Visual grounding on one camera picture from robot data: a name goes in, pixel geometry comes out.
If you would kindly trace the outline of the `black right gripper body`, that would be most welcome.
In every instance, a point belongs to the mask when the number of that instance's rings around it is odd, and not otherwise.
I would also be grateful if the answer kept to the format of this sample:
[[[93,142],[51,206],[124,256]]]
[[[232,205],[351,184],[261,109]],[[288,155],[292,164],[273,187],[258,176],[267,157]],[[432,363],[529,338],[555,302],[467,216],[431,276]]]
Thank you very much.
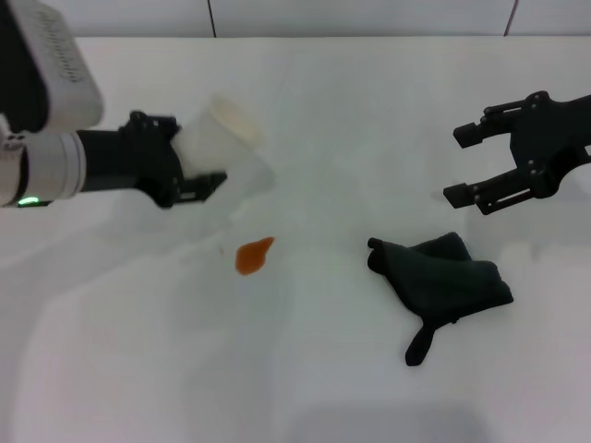
[[[590,163],[590,97],[556,102],[547,93],[525,99],[510,148],[533,195],[554,195],[573,169]]]

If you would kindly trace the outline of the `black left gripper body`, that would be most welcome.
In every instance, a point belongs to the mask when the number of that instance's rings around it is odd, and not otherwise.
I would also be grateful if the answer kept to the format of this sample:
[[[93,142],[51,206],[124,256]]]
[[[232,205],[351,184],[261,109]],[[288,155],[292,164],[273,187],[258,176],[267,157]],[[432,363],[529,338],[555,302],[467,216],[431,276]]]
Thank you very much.
[[[86,157],[83,192],[138,190],[160,208],[179,197],[181,167],[162,134],[148,130],[79,131]]]

